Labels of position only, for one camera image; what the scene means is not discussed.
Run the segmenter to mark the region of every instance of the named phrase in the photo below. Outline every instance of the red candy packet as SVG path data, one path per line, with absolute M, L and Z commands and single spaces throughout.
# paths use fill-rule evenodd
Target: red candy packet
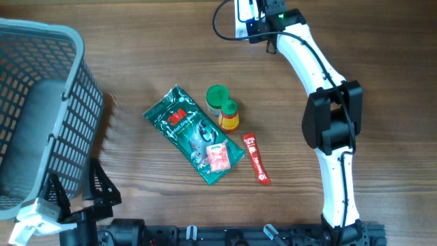
M 255 174 L 257 175 L 258 182 L 262 185 L 269 185 L 270 179 L 267 176 L 266 170 L 264 170 L 264 167 L 262 166 L 257 142 L 255 141 L 255 134 L 249 133 L 243 135 L 243 140 L 247 146 L 247 149 L 249 150 L 249 154 L 251 155 L 253 169 L 255 170 Z

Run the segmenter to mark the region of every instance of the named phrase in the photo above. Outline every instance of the green bottle cap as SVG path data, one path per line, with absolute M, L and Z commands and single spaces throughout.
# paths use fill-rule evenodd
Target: green bottle cap
M 213 85 L 206 92 L 206 102 L 214 109 L 220 109 L 221 105 L 229 99 L 229 91 L 223 85 Z
M 237 113 L 237 110 L 238 110 L 238 105 L 232 99 L 227 100 L 225 103 L 223 103 L 223 105 L 221 105 L 221 111 L 225 115 L 233 115 Z

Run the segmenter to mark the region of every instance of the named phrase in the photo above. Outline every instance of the plastic wrapper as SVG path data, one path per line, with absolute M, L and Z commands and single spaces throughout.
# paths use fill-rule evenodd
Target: plastic wrapper
M 231 169 L 231 163 L 227 157 L 226 141 L 206 147 L 210 160 L 211 172 L 221 172 Z

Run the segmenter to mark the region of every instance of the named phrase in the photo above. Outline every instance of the wooden table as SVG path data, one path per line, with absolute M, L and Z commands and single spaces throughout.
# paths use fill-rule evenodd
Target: wooden table
M 262 226 L 319 223 L 323 190 L 300 123 L 307 96 L 282 55 L 265 43 L 227 42 L 212 30 L 217 2 L 40 5 L 0 8 L 4 18 L 68 25 L 104 91 L 92 152 L 123 196 L 116 217 L 148 225 Z M 354 190 L 363 221 L 386 226 L 390 245 L 437 239 L 437 3 L 415 0 L 295 0 L 329 62 L 364 89 Z M 218 17 L 232 35 L 233 4 Z M 272 185 L 257 184 L 245 157 L 209 187 L 142 113 L 175 84 L 206 109 L 206 90 L 226 85 L 254 132 Z M 80 198 L 77 210 L 89 203 Z M 7 241 L 12 222 L 0 223 Z M 56 245 L 57 236 L 30 245 Z

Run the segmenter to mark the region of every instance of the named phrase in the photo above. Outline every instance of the small jar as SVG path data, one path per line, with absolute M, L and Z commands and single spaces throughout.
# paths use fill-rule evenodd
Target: small jar
M 237 103 L 229 99 L 223 103 L 218 116 L 218 126 L 225 133 L 233 133 L 240 125 L 240 116 L 238 115 Z
M 213 85 L 206 92 L 208 111 L 215 116 L 220 115 L 221 106 L 229 99 L 229 90 L 223 85 Z

